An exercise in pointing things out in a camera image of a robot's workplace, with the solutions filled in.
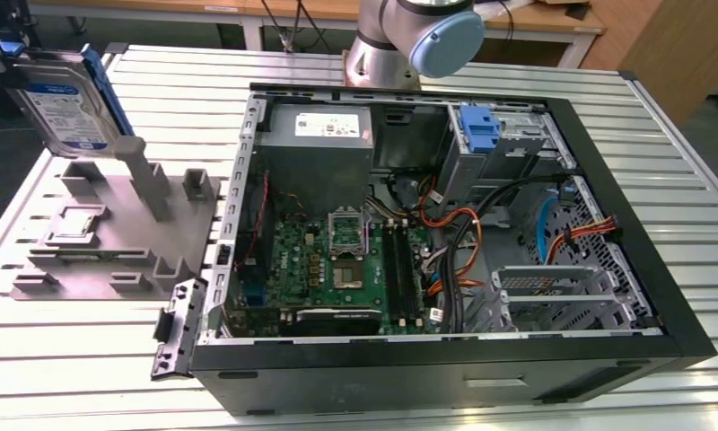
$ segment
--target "red cable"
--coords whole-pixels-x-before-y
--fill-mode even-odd
[[[254,221],[254,230],[253,230],[253,241],[250,242],[250,248],[248,249],[248,252],[244,255],[244,260],[241,261],[241,264],[244,264],[244,261],[250,258],[253,255],[254,250],[254,242],[258,239],[258,231],[261,230],[261,226],[264,224],[264,212],[265,212],[265,202],[268,200],[268,172],[264,174],[264,202],[261,202],[261,209],[258,210],[258,217]]]

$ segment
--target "black latch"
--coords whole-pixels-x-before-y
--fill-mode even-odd
[[[166,343],[170,339],[172,323],[176,319],[176,312],[165,312],[165,309],[158,310],[157,326],[154,327],[153,339],[160,343]]]

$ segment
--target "hard drive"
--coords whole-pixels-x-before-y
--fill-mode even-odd
[[[24,84],[9,89],[50,152],[113,156],[118,136],[133,134],[96,51],[26,49],[13,59]]]

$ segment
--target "aluminum table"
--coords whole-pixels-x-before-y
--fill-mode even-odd
[[[336,56],[130,46],[104,59],[148,141],[146,156],[168,174],[189,166],[230,173],[250,82],[342,82]],[[454,76],[424,80],[424,88],[572,101],[718,349],[718,180],[641,84],[616,72],[469,65]],[[584,404],[233,418],[197,380],[149,381],[162,302],[16,302],[6,296],[65,200],[56,176],[66,165],[41,155],[0,221],[1,430],[718,429],[718,357]],[[100,166],[125,172],[116,161]]]

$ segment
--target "cable clip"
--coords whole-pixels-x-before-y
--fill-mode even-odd
[[[564,243],[566,246],[572,249],[574,253],[580,253],[580,246],[574,242],[574,239],[572,238],[572,229],[569,226],[564,228]]]

